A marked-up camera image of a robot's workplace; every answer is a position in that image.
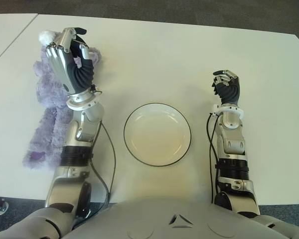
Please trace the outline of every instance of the gray floor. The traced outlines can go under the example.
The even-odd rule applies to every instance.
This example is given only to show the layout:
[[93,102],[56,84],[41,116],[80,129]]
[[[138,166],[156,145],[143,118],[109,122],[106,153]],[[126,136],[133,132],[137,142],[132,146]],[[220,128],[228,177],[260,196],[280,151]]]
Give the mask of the gray floor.
[[[235,27],[295,34],[299,0],[0,0],[0,13],[40,13]],[[7,199],[0,231],[43,207],[40,200]],[[261,213],[299,226],[299,205],[260,206]]]

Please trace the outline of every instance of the plate rim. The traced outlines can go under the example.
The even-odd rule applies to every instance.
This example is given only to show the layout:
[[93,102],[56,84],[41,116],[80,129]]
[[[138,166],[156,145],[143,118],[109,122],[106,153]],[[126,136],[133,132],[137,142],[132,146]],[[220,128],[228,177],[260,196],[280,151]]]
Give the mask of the plate rim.
[[[137,157],[130,151],[128,145],[126,144],[126,139],[125,139],[125,128],[126,128],[126,124],[127,124],[127,122],[129,121],[129,118],[131,117],[131,115],[132,115],[135,111],[137,111],[139,108],[141,108],[141,107],[143,107],[143,106],[147,106],[147,105],[153,105],[153,104],[165,105],[165,106],[168,106],[168,107],[173,108],[174,110],[176,110],[177,112],[179,112],[181,116],[183,116],[183,118],[185,119],[185,121],[186,121],[186,123],[187,123],[187,125],[188,125],[188,128],[189,128],[189,144],[188,144],[188,147],[187,147],[185,153],[184,153],[184,154],[182,155],[182,157],[180,157],[178,160],[176,160],[176,161],[174,161],[174,162],[172,162],[172,163],[169,163],[169,164],[164,164],[164,165],[153,165],[153,164],[145,163],[145,162],[141,161],[140,159],[138,159],[138,158],[137,158]],[[190,126],[189,126],[189,123],[188,123],[186,117],[185,117],[185,116],[184,116],[178,109],[176,109],[175,107],[170,106],[170,105],[168,105],[168,104],[158,103],[158,102],[152,102],[152,103],[147,103],[147,104],[141,105],[141,106],[137,107],[135,110],[133,110],[133,111],[130,113],[130,115],[128,116],[128,118],[126,119],[126,121],[125,121],[125,123],[124,123],[123,138],[124,138],[124,143],[125,143],[126,148],[128,149],[128,151],[130,152],[130,154],[131,154],[131,155],[132,155],[138,162],[141,162],[141,163],[143,163],[143,164],[145,164],[145,165],[148,165],[148,166],[151,166],[151,167],[165,167],[165,166],[170,166],[170,165],[173,165],[173,164],[177,163],[178,161],[180,161],[180,160],[187,154],[187,152],[188,152],[188,150],[189,150],[189,147],[190,147],[190,145],[191,145],[191,129],[190,129]]]

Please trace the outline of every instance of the plush toy ear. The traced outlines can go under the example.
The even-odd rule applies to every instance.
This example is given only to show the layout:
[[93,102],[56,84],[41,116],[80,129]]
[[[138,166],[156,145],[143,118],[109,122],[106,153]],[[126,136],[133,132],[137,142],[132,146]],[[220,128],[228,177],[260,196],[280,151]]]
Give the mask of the plush toy ear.
[[39,41],[43,46],[49,45],[55,39],[55,32],[42,31],[39,33]]

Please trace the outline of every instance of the robot forearm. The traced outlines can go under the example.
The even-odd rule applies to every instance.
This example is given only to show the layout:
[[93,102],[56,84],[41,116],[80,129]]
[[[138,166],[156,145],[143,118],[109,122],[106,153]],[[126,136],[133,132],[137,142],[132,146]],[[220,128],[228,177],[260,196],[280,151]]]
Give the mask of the robot forearm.
[[[66,28],[47,46],[50,65],[68,91],[67,106],[74,112],[45,206],[64,210],[73,219],[85,217],[89,212],[91,184],[85,180],[89,176],[88,166],[104,114],[97,100],[98,91],[92,85],[93,64],[88,46],[77,36],[85,32],[81,28]],[[81,68],[74,62],[76,56],[81,59]]]
[[219,118],[216,124],[219,175],[217,185],[221,193],[215,204],[235,212],[250,212],[259,215],[253,182],[249,180],[249,168],[242,135],[243,111],[238,107],[239,78],[230,71],[215,72],[213,86],[222,105],[214,108]]

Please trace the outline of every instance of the black joint segment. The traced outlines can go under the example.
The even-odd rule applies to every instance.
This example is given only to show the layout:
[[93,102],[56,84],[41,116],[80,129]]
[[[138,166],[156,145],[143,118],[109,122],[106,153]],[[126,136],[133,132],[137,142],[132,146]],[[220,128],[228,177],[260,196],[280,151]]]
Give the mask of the black joint segment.
[[76,215],[78,217],[84,218],[88,215],[90,211],[91,191],[92,191],[91,184],[88,182],[84,182],[81,188],[78,207],[76,210]]
[[256,213],[253,212],[239,212],[238,214],[245,216],[246,218],[254,218],[258,216]]
[[76,31],[76,34],[84,35],[87,31],[80,27],[75,27],[74,30]]
[[215,71],[213,73],[214,76],[218,76],[218,75],[222,75],[222,74],[224,74],[224,71]]
[[62,148],[60,166],[88,166],[91,158],[91,147],[65,146]]
[[221,177],[249,180],[249,168],[246,160],[220,158],[216,168],[220,170]]
[[85,43],[85,41],[81,37],[79,37],[79,36],[76,36],[76,40]]
[[220,192],[220,193],[216,194],[214,204],[216,204],[220,207],[226,208],[230,211],[233,210],[231,207],[230,200],[229,200],[228,196],[226,195],[226,193],[224,193],[224,192]]
[[63,213],[71,213],[74,208],[74,206],[69,203],[53,203],[49,207],[58,209]]

